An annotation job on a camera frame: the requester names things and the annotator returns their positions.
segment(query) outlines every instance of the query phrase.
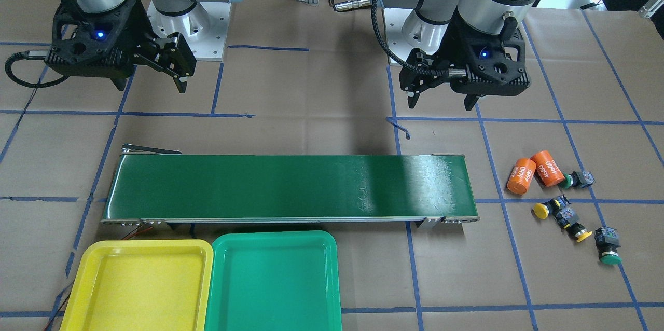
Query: orange cylinder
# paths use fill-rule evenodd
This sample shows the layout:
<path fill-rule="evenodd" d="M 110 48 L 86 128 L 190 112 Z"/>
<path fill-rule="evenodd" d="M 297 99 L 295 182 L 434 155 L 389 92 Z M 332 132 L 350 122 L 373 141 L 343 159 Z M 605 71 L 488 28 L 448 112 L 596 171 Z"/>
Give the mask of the orange cylinder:
<path fill-rule="evenodd" d="M 537 152 L 531 157 L 537 166 L 537 173 L 546 187 L 557 185 L 565 180 L 565 175 L 548 151 Z"/>
<path fill-rule="evenodd" d="M 518 195 L 527 193 L 535 176 L 535 167 L 528 158 L 518 159 L 507 180 L 507 189 Z"/>

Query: beige floor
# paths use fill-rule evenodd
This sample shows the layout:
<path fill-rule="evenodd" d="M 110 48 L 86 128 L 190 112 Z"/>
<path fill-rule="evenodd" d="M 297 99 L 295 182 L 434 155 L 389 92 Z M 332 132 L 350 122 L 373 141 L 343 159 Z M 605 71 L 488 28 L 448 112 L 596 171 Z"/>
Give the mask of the beige floor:
<path fill-rule="evenodd" d="M 0 0 L 0 59 L 45 47 L 57 4 Z M 408 109 L 366 10 L 295 0 L 238 4 L 228 44 L 241 47 L 223 64 L 199 62 L 185 95 L 146 68 L 124 93 L 71 78 L 32 95 L 0 73 L 0 329 L 40 330 L 51 316 L 58 329 L 85 248 L 129 231 L 99 224 L 125 142 L 190 154 L 464 153 L 480 222 L 321 226 L 339 246 L 346 331 L 664 329 L 664 42 L 634 12 L 533 9 L 523 28 L 532 87 L 471 113 L 448 87 Z M 590 191 L 567 195 L 587 227 L 619 230 L 623 267 L 599 263 L 592 239 L 576 244 L 533 218 L 532 203 L 558 189 L 533 184 L 526 199 L 503 189 L 515 160 L 541 149 L 567 172 L 593 172 Z"/>

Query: green cap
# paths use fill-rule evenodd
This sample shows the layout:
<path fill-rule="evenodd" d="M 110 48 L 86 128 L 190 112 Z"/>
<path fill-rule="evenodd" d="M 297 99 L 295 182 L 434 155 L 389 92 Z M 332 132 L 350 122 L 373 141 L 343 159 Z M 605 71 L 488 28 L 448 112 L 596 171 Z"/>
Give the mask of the green cap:
<path fill-rule="evenodd" d="M 600 258 L 600 261 L 607 265 L 618 265 L 622 262 L 622 258 L 618 255 L 604 255 Z"/>
<path fill-rule="evenodd" d="M 560 182 L 558 186 L 560 186 L 560 188 L 570 188 L 572 187 L 573 182 L 574 180 L 572 179 L 572 176 L 569 174 L 565 174 L 565 180 Z"/>

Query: white mounting plate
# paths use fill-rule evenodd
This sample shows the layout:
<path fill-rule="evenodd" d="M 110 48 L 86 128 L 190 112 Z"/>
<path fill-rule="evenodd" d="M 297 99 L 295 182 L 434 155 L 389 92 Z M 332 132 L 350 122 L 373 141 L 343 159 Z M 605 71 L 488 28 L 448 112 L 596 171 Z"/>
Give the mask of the white mounting plate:
<path fill-rule="evenodd" d="M 194 53 L 197 61 L 223 61 L 224 51 L 226 50 L 226 35 L 228 35 L 228 24 L 230 23 L 230 3 L 201 2 L 201 5 L 207 10 L 210 16 L 211 30 L 206 38 L 187 38 L 187 44 Z M 150 2 L 147 15 L 152 19 L 158 19 L 157 9 Z M 160 36 L 166 36 L 161 31 L 161 24 L 152 23 L 152 30 Z"/>
<path fill-rule="evenodd" d="M 387 45 L 402 60 L 406 60 L 410 54 L 410 50 L 414 48 L 401 34 L 401 28 L 404 26 L 406 17 L 408 17 L 410 12 L 412 12 L 412 9 L 384 8 L 382 10 L 382 18 L 385 20 Z M 399 66 L 391 57 L 388 57 L 388 59 L 391 66 Z"/>

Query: yellow cap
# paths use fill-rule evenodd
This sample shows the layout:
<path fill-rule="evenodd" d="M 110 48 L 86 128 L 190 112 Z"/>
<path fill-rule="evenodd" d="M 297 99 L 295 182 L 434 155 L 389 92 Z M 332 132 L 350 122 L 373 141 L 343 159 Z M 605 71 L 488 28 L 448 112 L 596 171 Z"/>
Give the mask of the yellow cap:
<path fill-rule="evenodd" d="M 546 219 L 548 217 L 548 208 L 546 205 L 537 203 L 533 206 L 533 211 L 535 215 L 540 219 Z"/>
<path fill-rule="evenodd" d="M 591 236 L 591 235 L 592 235 L 592 231 L 584 232 L 583 234 L 578 236 L 578 238 L 576 238 L 576 243 L 581 243 L 584 239 L 586 239 L 588 236 Z"/>

